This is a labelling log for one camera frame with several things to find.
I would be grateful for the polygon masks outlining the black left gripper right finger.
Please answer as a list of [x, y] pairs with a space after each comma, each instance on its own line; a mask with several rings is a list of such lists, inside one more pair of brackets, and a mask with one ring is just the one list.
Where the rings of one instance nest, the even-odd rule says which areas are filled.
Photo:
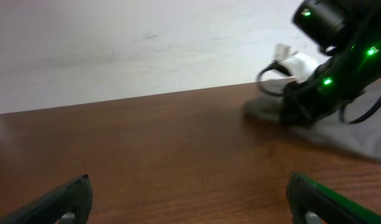
[[345, 198], [300, 172], [286, 188], [291, 220], [296, 224], [381, 224], [381, 215]]

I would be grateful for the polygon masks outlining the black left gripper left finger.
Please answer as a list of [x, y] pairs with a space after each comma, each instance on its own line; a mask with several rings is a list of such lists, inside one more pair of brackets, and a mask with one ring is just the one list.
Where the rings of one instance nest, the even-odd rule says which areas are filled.
[[83, 174], [0, 218], [0, 223], [86, 223], [92, 206], [90, 178]]

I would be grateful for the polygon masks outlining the grey shorts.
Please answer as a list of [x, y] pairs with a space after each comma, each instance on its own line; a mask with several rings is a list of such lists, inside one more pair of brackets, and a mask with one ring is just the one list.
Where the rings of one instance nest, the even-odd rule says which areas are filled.
[[284, 126], [279, 123], [282, 99], [264, 93], [247, 100], [243, 113], [250, 119], [266, 121], [297, 135], [312, 144], [331, 146], [347, 154], [358, 155], [381, 163], [381, 108], [359, 124], [344, 124], [334, 113], [312, 126]]

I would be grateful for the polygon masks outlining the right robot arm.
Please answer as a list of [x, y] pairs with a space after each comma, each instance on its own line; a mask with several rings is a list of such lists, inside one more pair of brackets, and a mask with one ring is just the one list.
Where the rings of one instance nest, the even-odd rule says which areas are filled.
[[293, 23], [328, 60], [302, 84], [284, 89], [280, 122], [309, 126], [346, 107], [381, 78], [381, 0], [306, 0]]

